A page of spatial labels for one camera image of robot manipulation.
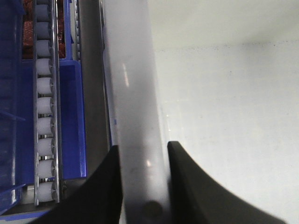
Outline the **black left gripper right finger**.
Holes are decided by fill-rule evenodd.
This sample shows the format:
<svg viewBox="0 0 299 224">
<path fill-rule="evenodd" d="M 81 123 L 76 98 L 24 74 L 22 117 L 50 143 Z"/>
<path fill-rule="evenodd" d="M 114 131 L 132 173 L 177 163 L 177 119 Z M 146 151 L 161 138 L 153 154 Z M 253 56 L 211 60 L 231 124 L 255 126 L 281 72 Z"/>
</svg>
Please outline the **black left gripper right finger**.
<svg viewBox="0 0 299 224">
<path fill-rule="evenodd" d="M 178 141 L 167 144 L 171 206 L 177 224 L 283 224 L 210 177 Z"/>
</svg>

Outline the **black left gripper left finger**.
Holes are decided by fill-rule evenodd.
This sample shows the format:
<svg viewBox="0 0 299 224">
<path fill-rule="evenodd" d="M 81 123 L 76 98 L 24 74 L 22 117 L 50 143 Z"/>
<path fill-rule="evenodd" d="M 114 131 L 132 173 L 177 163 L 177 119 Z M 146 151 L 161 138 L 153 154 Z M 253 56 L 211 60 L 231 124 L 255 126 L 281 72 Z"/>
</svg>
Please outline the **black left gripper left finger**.
<svg viewBox="0 0 299 224">
<path fill-rule="evenodd" d="M 118 224 L 123 192 L 118 146 L 70 197 L 31 224 Z"/>
</svg>

